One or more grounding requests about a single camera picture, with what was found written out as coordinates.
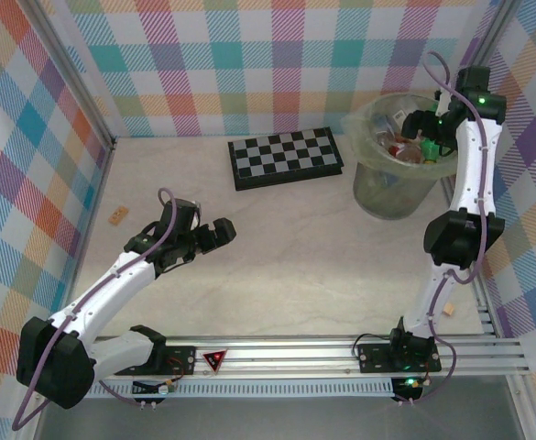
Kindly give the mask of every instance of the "white marble floor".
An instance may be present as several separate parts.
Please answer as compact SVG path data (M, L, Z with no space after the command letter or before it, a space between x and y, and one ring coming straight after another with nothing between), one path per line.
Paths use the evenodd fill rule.
M227 217L226 247L160 277L104 329L148 325L164 335L266 336L387 333L412 305L426 269L422 237L446 209L440 184L409 218L382 221L355 202L356 162L343 137L340 176L236 192L225 137L121 139L74 297L158 220L160 186L202 203L202 220ZM107 218L129 208L119 226ZM481 333L471 288L459 286L440 333Z

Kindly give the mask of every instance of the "wooden block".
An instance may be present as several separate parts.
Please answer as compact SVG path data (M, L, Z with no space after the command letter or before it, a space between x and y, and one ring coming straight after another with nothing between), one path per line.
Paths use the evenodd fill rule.
M448 302L443 309L443 313L447 316L452 316L454 314L454 305Z
M118 226L123 221L128 212L128 208L124 206L119 206L109 217L109 223L111 225Z

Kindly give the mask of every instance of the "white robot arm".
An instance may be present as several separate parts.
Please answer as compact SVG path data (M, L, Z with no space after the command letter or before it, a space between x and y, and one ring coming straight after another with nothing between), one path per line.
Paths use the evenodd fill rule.
M437 58L448 72L444 60ZM424 250L429 254L429 270L414 307L391 331L389 344L359 346L359 366L364 373L441 369L435 344L435 339L442 342L435 332L441 312L455 283L474 278L485 251L504 230L504 220L496 217L493 175L506 98L489 92L487 67L462 69L455 88L425 67L441 85L440 96L435 96L439 103L436 111L417 110L408 115L402 136L422 134L458 151L454 198L449 210L426 229ZM464 279L474 262L476 266Z
M199 225L200 218L196 203L165 203L161 219L132 237L125 252L94 286L50 319L29 320L21 330L17 380L67 409L78 403L95 381L130 367L166 362L165 336L143 325L113 339L94 341L136 293L179 267L178 259L181 264L190 263L197 254L235 238L233 224L226 218L215 220L214 230ZM52 341L58 332L57 340Z
M494 164L496 158L496 146L498 145L499 134L502 126L493 119L483 119L487 134L487 176L486 190L484 195L484 206L488 215L496 214L496 206L493 197L493 177ZM458 149L457 180L454 187L454 196L451 201L449 211L461 212L465 210L471 215L479 215L477 206L477 195L479 194L479 183L482 160L481 137L476 121L465 120L456 131ZM435 264L429 257L430 273L426 276L425 285L422 287L414 307L404 315L404 328L412 332L415 336L428 338L432 336L429 328L428 312L431 310L431 302L439 284L447 274L454 270L460 278L464 277L464 271L459 265ZM447 299L451 295L456 281L451 278L442 289L436 301L434 310L438 311L434 315L434 323L437 325L440 311L447 304Z

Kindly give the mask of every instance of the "checkered board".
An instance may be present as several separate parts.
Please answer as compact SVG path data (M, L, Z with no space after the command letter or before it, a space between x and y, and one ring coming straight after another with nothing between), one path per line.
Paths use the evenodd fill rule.
M341 174L329 127L229 142L238 191Z

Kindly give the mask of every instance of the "plastic container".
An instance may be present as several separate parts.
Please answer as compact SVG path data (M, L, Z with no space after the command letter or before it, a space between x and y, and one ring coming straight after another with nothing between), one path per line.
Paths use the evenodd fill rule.
M343 119L358 162L353 182L356 201L371 215L388 220L412 214L436 181L457 170L456 153L439 158L436 163L413 164L393 158L377 143L372 117L393 114L404 96L404 93L381 96ZM421 110L430 110L436 103L422 96L408 97Z

